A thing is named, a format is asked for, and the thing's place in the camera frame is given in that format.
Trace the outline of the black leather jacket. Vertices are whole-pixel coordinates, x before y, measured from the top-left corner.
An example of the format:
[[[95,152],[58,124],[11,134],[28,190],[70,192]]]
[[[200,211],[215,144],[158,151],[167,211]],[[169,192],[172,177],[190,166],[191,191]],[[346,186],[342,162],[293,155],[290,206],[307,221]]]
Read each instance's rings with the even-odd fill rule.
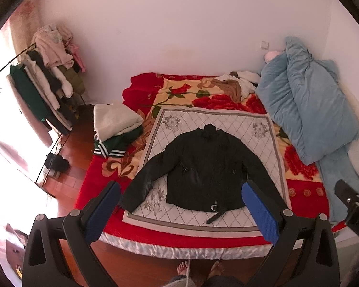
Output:
[[[240,139],[212,124],[179,135],[152,157],[126,188],[119,206],[133,213],[162,176],[167,177],[167,203],[213,213],[210,222],[245,206],[241,189],[248,181],[286,208],[262,161]]]

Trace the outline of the black clothes rack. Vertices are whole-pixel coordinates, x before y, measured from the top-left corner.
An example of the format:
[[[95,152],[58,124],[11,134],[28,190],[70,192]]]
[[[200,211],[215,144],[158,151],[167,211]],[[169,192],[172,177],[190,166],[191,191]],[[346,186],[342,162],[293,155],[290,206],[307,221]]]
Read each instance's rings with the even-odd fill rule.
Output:
[[[57,151],[63,134],[48,121],[37,121],[46,128],[47,137],[40,136],[28,122],[13,94],[6,76],[9,67],[0,72],[0,153],[17,170],[33,182],[39,179],[46,155]]]

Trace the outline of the brown and white clothes pile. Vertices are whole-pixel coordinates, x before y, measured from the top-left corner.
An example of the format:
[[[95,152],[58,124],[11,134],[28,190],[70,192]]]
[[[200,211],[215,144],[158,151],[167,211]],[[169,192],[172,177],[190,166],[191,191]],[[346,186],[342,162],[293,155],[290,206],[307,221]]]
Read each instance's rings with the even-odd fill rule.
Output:
[[[249,95],[255,93],[260,76],[251,71],[233,71],[211,79],[211,83],[223,90],[225,95],[235,103],[243,102]]]

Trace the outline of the person's foot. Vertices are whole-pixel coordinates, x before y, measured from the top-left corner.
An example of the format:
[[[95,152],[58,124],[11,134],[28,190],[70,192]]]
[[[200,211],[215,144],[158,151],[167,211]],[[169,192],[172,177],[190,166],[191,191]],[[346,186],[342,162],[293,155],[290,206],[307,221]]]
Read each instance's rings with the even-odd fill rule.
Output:
[[[189,260],[181,262],[176,268],[177,274],[188,276],[190,274],[190,263]]]
[[[217,260],[211,267],[208,279],[216,276],[221,276],[224,272],[224,266],[220,260]]]

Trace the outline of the black shoes on floor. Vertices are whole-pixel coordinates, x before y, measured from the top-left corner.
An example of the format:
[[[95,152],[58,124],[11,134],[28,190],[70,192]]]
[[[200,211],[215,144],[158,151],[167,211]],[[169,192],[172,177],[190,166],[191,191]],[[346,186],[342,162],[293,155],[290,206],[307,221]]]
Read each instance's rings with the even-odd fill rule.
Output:
[[[47,169],[58,172],[66,172],[70,168],[70,163],[63,156],[59,154],[49,153],[46,156],[44,165]]]

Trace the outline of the green striped folded garment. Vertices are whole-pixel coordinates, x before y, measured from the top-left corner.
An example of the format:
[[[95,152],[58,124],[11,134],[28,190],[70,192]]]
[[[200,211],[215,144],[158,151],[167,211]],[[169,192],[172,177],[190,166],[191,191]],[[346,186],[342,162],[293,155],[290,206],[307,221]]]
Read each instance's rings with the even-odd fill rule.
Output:
[[[94,155],[100,155],[103,158],[107,157],[124,157],[128,146],[133,143],[138,137],[143,134],[143,127],[133,129],[130,132],[121,135],[114,135],[106,141],[100,141],[95,135],[94,137]]]

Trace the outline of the person's left foot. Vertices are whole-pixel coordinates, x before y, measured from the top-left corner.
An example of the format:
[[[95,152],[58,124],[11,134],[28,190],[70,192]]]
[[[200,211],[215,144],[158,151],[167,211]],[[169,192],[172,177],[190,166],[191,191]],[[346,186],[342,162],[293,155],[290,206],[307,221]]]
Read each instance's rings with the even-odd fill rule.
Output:
[[[188,276],[190,274],[190,263],[189,260],[181,262],[176,268],[177,274]]]

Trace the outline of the light blue duvet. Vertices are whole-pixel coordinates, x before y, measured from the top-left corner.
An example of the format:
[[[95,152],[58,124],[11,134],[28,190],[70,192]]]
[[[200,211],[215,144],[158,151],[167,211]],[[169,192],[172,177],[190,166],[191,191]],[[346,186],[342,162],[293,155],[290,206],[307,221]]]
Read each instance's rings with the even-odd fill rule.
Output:
[[[347,208],[335,195],[335,185],[342,179],[359,193],[359,175],[348,155],[359,121],[338,84],[334,61],[314,58],[301,39],[287,36],[285,50],[263,67],[256,95],[300,161],[317,166],[330,222],[343,221]]]

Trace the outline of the white quilted floral mat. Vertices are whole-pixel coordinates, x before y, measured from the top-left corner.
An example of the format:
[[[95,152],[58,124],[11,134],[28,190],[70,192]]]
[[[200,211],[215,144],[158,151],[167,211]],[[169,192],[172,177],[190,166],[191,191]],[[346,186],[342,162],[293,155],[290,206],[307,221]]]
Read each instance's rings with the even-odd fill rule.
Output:
[[[256,236],[258,228],[241,195],[249,180],[280,208],[289,205],[268,115],[163,108],[126,189],[123,220],[192,237]]]

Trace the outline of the cream folded sweater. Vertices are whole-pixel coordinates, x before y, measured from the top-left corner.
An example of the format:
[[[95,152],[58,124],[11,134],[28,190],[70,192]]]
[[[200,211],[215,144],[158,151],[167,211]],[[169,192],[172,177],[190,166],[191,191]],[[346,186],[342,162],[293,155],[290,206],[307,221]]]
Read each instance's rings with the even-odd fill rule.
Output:
[[[122,135],[139,127],[144,119],[122,103],[96,104],[93,109],[94,131],[100,141]]]

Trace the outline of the dark green hanging garment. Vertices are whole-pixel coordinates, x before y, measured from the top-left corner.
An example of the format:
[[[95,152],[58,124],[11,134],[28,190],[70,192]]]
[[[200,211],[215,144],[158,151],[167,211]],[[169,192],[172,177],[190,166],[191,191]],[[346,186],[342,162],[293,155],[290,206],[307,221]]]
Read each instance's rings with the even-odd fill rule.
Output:
[[[39,94],[38,90],[25,72],[24,66],[10,66],[9,73],[15,82],[15,87],[24,99],[31,112],[39,121],[45,121],[52,112]]]

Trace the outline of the pink pillow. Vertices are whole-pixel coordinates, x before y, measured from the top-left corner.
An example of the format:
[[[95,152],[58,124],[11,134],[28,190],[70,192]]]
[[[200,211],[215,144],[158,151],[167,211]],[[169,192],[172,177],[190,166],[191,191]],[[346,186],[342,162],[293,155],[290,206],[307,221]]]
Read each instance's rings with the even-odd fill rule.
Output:
[[[281,55],[282,51],[269,51],[264,55],[264,61],[266,64],[268,64],[271,60],[273,60],[275,57]]]

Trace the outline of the white hanging coat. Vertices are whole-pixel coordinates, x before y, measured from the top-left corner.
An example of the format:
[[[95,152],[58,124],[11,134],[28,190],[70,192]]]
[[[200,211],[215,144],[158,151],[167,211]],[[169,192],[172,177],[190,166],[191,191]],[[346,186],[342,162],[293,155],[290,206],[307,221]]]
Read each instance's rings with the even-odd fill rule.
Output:
[[[32,50],[23,56],[22,63],[46,103],[60,113],[70,111],[66,101],[73,96],[73,86],[59,68],[46,68],[38,52]]]

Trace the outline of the pink garment on rack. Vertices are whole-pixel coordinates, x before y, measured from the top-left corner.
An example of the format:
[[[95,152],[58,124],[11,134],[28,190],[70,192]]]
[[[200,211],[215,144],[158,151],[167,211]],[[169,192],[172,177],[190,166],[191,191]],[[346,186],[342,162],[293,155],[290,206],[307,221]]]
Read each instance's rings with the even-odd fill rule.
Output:
[[[86,68],[79,53],[79,46],[73,42],[73,33],[63,24],[50,23],[41,27],[32,37],[46,67],[64,66],[70,69],[75,63],[82,73]]]

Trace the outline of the white wall switch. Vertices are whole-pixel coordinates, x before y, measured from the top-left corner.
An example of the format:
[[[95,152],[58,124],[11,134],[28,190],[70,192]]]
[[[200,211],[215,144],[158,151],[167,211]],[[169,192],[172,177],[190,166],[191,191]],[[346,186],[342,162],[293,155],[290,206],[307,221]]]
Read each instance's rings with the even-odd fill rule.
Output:
[[[262,41],[262,42],[261,42],[261,45],[260,45],[260,48],[261,48],[261,49],[264,49],[264,50],[268,50],[268,49],[269,49],[269,45],[270,45],[269,42]]]

